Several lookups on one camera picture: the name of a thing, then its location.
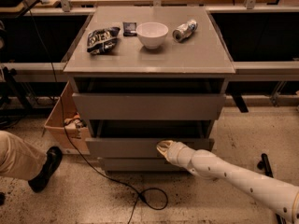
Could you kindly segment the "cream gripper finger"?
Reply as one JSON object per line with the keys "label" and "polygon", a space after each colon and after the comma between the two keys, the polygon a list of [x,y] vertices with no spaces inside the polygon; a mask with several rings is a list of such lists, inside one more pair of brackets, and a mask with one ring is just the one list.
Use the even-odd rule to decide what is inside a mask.
{"label": "cream gripper finger", "polygon": [[172,145],[173,145],[172,140],[163,140],[157,143],[156,148],[161,155],[167,158],[167,153]]}

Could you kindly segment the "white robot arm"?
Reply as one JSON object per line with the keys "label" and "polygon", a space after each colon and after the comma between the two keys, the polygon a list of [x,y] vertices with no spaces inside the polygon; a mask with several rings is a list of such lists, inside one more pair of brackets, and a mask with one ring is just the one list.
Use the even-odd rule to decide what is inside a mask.
{"label": "white robot arm", "polygon": [[157,150],[173,165],[205,179],[223,179],[267,206],[291,224],[299,224],[299,187],[233,165],[204,149],[161,141]]}

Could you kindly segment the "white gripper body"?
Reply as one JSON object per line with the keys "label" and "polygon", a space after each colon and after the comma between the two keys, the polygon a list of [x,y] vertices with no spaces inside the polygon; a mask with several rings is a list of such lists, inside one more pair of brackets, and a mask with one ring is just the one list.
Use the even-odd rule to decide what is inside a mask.
{"label": "white gripper body", "polygon": [[192,156],[195,150],[181,142],[171,142],[167,151],[167,160],[180,168],[190,171],[193,168]]}

